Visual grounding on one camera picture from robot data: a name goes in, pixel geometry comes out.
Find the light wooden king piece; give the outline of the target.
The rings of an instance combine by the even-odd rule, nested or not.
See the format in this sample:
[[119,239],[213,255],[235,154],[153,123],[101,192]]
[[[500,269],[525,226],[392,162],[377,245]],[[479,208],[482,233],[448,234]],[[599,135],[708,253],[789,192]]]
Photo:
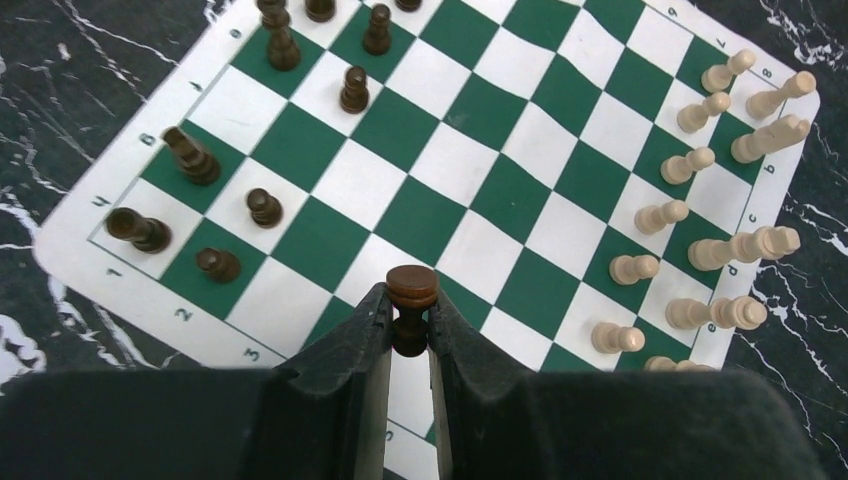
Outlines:
[[749,296],[717,298],[709,305],[691,298],[671,300],[665,307],[667,322],[676,329],[692,330],[707,323],[719,328],[754,330],[767,319],[767,309]]

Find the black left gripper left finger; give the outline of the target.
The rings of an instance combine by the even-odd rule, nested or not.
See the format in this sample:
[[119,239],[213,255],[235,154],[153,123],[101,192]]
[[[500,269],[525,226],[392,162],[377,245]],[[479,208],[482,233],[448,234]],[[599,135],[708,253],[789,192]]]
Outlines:
[[376,284],[274,368],[34,374],[1,403],[5,479],[380,479],[391,304]]

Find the light wooden pawn piece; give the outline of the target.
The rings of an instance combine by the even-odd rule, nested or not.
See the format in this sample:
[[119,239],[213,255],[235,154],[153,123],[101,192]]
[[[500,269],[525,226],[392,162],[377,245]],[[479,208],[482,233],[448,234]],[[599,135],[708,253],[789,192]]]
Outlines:
[[652,255],[620,255],[610,262],[609,274],[617,284],[627,286],[654,278],[659,267],[659,260]]
[[672,200],[639,209],[634,216],[634,224],[641,233],[653,235],[670,224],[685,220],[689,213],[690,209],[683,201]]
[[664,160],[660,167],[662,178],[671,185],[683,184],[697,171],[715,163],[715,153],[709,147],[696,148],[685,156],[674,155]]

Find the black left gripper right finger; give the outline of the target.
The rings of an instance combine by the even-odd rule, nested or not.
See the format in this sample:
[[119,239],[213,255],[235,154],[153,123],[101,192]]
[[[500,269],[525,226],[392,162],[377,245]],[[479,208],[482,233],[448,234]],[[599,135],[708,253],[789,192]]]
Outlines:
[[444,479],[821,479],[780,395],[730,371],[536,372],[429,292]]

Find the light wooden chess piece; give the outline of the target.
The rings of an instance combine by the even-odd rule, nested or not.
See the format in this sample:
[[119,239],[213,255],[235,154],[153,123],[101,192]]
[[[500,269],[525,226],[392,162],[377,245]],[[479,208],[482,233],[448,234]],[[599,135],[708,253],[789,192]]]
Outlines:
[[701,85],[709,93],[724,91],[736,76],[749,69],[755,62],[755,53],[742,49],[729,57],[724,64],[716,64],[705,70],[701,75]]
[[764,155],[801,142],[810,130],[809,120],[794,114],[786,115],[734,140],[730,148],[731,155],[739,163],[751,163]]
[[645,335],[639,328],[612,322],[597,324],[592,330],[591,341],[595,350],[603,354],[637,352],[646,344]]
[[729,240],[702,239],[688,248],[689,262],[698,270],[722,268],[730,261],[752,263],[777,260],[797,251],[801,246],[798,232],[785,226],[763,226],[751,233],[740,232]]
[[643,369],[645,371],[715,371],[714,367],[699,364],[688,359],[674,361],[665,356],[650,357]]
[[711,117],[727,111],[731,105],[730,96],[716,92],[706,97],[701,103],[687,105],[677,114],[677,123],[686,133],[694,133],[702,129]]

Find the light wooden rook piece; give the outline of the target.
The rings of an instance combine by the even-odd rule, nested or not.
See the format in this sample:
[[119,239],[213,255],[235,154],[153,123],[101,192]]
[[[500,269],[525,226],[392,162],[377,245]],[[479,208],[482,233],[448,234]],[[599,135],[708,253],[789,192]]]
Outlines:
[[746,101],[746,111],[754,119],[764,119],[777,111],[788,99],[797,99],[814,92],[817,80],[809,71],[800,71],[775,89],[758,92]]

